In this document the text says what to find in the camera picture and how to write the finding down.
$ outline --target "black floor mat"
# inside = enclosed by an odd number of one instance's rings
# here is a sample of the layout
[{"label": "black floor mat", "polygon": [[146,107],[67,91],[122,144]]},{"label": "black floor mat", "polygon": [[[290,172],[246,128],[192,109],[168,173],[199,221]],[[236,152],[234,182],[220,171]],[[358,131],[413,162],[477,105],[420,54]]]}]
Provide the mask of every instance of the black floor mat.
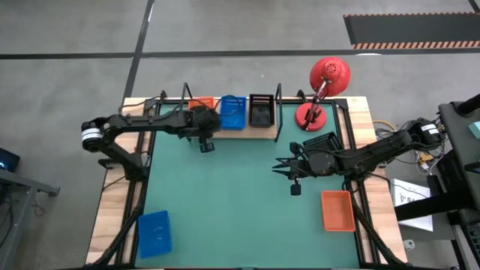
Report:
[{"label": "black floor mat", "polygon": [[347,14],[354,49],[480,47],[480,15],[470,12]]}]

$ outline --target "lamp base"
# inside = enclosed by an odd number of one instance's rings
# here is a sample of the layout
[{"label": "lamp base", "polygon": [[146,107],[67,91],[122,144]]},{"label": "lamp base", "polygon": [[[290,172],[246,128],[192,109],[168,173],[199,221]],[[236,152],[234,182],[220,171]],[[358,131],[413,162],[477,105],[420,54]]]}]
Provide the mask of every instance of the lamp base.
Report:
[{"label": "lamp base", "polygon": [[[303,103],[298,107],[297,111],[295,112],[295,122],[297,123],[299,128],[302,128],[307,122],[306,118],[311,106],[311,103]],[[319,131],[327,122],[326,112],[320,105],[315,105],[315,114],[318,116],[313,120],[312,123],[308,124],[305,131]]]}]

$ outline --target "red desk lamp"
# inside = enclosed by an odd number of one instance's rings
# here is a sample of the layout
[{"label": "red desk lamp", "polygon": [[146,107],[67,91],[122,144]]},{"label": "red desk lamp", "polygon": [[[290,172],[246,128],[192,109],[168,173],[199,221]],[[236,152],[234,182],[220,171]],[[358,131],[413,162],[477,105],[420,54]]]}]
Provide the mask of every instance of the red desk lamp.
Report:
[{"label": "red desk lamp", "polygon": [[311,103],[302,104],[295,113],[295,122],[304,131],[319,131],[327,122],[325,110],[317,104],[326,97],[343,92],[350,82],[350,68],[338,57],[318,61],[310,72],[310,85],[316,92]]}]

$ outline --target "caution stripe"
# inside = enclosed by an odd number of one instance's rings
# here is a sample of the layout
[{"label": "caution stripe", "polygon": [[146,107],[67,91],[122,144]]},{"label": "caution stripe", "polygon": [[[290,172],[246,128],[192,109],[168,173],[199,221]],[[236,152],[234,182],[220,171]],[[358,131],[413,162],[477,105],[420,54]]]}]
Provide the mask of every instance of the caution stripe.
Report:
[{"label": "caution stripe", "polygon": [[346,17],[366,17],[366,16],[420,16],[420,15],[455,15],[455,14],[462,14],[462,15],[476,15],[480,16],[480,13],[475,12],[424,12],[424,13],[367,13],[367,14],[345,14],[343,18]]},{"label": "caution stripe", "polygon": [[432,42],[372,42],[357,43],[352,45],[357,50],[395,50],[395,49],[458,49],[478,48],[480,40],[454,40],[454,41],[432,41]]}]

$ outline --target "black basket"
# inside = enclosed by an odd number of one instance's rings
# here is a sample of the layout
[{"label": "black basket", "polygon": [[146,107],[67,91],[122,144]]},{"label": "black basket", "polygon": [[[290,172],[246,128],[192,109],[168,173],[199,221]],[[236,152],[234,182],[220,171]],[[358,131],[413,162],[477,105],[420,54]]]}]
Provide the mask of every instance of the black basket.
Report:
[{"label": "black basket", "polygon": [[[317,136],[313,139],[309,139],[304,141],[303,146],[309,150],[309,149],[325,149],[328,151],[340,151],[343,150],[344,148],[342,147],[340,141],[337,138],[337,135],[335,133],[330,132],[327,134],[323,134],[322,136]],[[315,150],[308,151],[309,153],[316,153]]]},{"label": "black basket", "polygon": [[268,128],[275,124],[275,100],[273,94],[251,94],[248,122],[256,128]]}]

